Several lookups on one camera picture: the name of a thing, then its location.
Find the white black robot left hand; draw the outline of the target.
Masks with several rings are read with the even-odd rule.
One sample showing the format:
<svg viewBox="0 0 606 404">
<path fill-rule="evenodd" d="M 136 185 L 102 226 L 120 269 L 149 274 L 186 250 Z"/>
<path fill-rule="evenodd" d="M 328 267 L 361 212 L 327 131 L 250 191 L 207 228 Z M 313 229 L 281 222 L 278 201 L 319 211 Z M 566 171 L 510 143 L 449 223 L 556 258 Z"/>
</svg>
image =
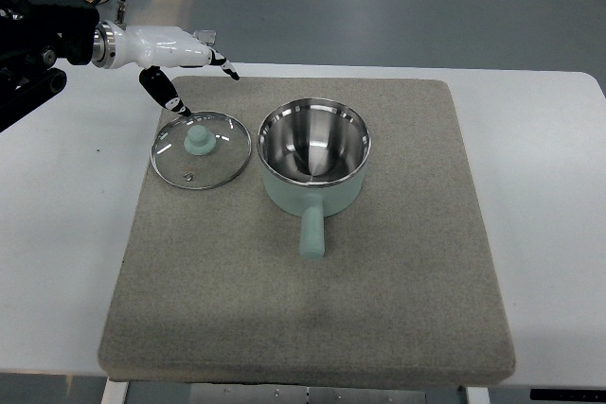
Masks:
<svg viewBox="0 0 606 404">
<path fill-rule="evenodd" d="M 101 22 L 93 41 L 93 65 L 117 69 L 134 63 L 141 68 L 139 83 L 162 108 L 188 117 L 191 110 L 178 95 L 166 68 L 220 67 L 234 80 L 240 78 L 232 63 L 212 46 L 198 41 L 178 26 L 119 26 Z"/>
</svg>

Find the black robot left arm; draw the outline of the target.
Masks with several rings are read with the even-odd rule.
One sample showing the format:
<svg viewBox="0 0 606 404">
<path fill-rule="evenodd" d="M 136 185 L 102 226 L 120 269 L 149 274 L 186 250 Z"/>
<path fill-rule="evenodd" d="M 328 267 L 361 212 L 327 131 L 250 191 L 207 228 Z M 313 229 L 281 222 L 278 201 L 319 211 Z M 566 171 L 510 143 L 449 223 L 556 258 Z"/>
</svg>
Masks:
<svg viewBox="0 0 606 404">
<path fill-rule="evenodd" d="M 99 14 L 83 0 L 1 0 L 1 130 L 59 94 L 58 59 L 88 64 Z"/>
</svg>

